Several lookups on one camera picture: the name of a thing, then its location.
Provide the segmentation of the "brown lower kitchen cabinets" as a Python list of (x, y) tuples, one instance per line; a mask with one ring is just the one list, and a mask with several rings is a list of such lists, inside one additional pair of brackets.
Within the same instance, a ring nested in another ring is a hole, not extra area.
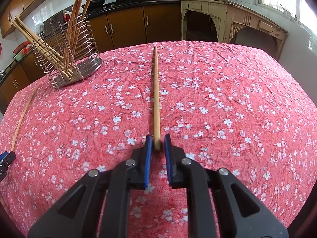
[(180, 0), (115, 2), (88, 14), (79, 31), (74, 61), (69, 64), (74, 76), (61, 76), (53, 61), (42, 59), (32, 46), (1, 80), (1, 113), (18, 91), (45, 74), (49, 83), (59, 88), (92, 75), (101, 66), (100, 57), (105, 51), (157, 41), (179, 41), (180, 18)]

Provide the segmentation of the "red green basins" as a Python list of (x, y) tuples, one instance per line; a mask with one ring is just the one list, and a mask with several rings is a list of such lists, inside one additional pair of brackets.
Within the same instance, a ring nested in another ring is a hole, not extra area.
[(21, 43), (13, 51), (14, 60), (16, 60), (17, 62), (21, 61), (21, 59), (31, 50), (31, 48), (32, 48), (32, 44), (28, 40)]

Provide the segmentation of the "pink floral tablecloth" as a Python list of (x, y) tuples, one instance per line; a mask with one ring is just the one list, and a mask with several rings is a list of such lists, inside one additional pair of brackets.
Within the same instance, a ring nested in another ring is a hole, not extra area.
[(84, 82), (57, 90), (42, 77), (14, 96), (1, 151), (39, 85), (1, 182), (23, 234), (87, 171), (112, 169), (152, 134), (154, 47), (161, 133), (203, 167), (227, 168), (284, 225), (300, 212), (316, 182), (316, 106), (296, 80), (260, 49), (157, 42), (101, 54)]

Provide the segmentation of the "black wok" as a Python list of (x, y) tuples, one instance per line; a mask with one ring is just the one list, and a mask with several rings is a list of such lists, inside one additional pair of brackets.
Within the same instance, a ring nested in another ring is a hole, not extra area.
[(105, 2), (106, 0), (91, 0), (85, 12), (89, 13), (95, 10), (100, 10), (103, 8)]

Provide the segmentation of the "cream side table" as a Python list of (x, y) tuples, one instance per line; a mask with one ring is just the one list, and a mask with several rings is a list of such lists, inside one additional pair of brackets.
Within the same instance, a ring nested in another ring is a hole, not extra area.
[(180, 0), (182, 13), (182, 39), (186, 39), (187, 13), (189, 11), (208, 15), (215, 25), (219, 42), (229, 43), (234, 35), (245, 27), (256, 29), (273, 37), (279, 60), (288, 31), (268, 17), (238, 3), (228, 0)]

